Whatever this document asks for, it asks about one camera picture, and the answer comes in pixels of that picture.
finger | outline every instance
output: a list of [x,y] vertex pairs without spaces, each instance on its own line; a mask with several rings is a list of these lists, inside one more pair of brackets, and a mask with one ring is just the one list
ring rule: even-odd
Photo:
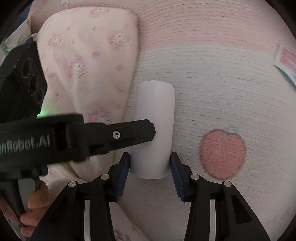
[[46,207],[47,205],[49,205],[48,187],[44,182],[41,182],[40,188],[29,198],[28,208],[35,209]]
[[36,227],[44,214],[46,213],[48,207],[37,208],[27,213],[24,213],[20,217],[20,221],[27,226]]
[[32,227],[32,226],[31,227],[21,227],[20,231],[24,236],[30,238],[32,236],[35,228],[36,227]]
[[15,223],[16,225],[20,224],[20,221],[18,220],[16,214],[10,207],[10,205],[5,201],[3,197],[0,196],[0,209],[3,213],[3,215],[10,220],[12,223]]

camera lens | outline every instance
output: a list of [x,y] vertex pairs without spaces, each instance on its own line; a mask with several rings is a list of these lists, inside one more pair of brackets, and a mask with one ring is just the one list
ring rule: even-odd
[[37,96],[37,101],[39,104],[41,104],[41,102],[43,101],[43,98],[44,98],[44,92],[43,92],[43,90],[40,90],[39,94]]
[[31,95],[36,94],[37,86],[38,86],[38,75],[34,74],[31,77],[31,80],[29,82],[29,92],[30,92]]
[[23,78],[27,78],[32,70],[32,60],[26,59],[22,65],[21,74]]

white plastic cup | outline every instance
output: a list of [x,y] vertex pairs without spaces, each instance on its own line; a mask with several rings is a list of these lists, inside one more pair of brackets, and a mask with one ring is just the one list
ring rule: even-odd
[[172,149],[175,89],[163,81],[146,81],[137,88],[135,121],[148,119],[156,130],[153,141],[133,146],[131,173],[146,179],[165,178]]

blue gripper pad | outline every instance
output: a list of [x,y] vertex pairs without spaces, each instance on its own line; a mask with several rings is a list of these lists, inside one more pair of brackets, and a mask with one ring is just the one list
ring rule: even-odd
[[129,168],[130,168],[129,153],[127,153],[127,152],[123,153],[118,165],[119,165],[118,168],[121,168],[121,172],[120,172],[120,175],[119,175],[119,177],[117,179],[117,183],[116,183],[115,198],[117,201],[122,197],[123,190],[126,185],[126,179],[128,177],[128,172],[129,172]]
[[176,152],[171,153],[170,155],[170,170],[175,183],[175,188],[178,194],[178,197],[181,198],[182,202],[185,200],[185,187],[184,182],[181,177],[178,166],[182,165],[180,159]]

green light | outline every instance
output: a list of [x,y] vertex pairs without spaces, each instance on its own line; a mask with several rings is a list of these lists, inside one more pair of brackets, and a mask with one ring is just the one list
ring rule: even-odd
[[50,116],[51,114],[48,112],[48,111],[46,111],[46,110],[44,110],[44,109],[41,109],[41,112],[40,112],[40,114],[37,116],[37,118],[43,118],[43,117],[47,117],[47,116]]

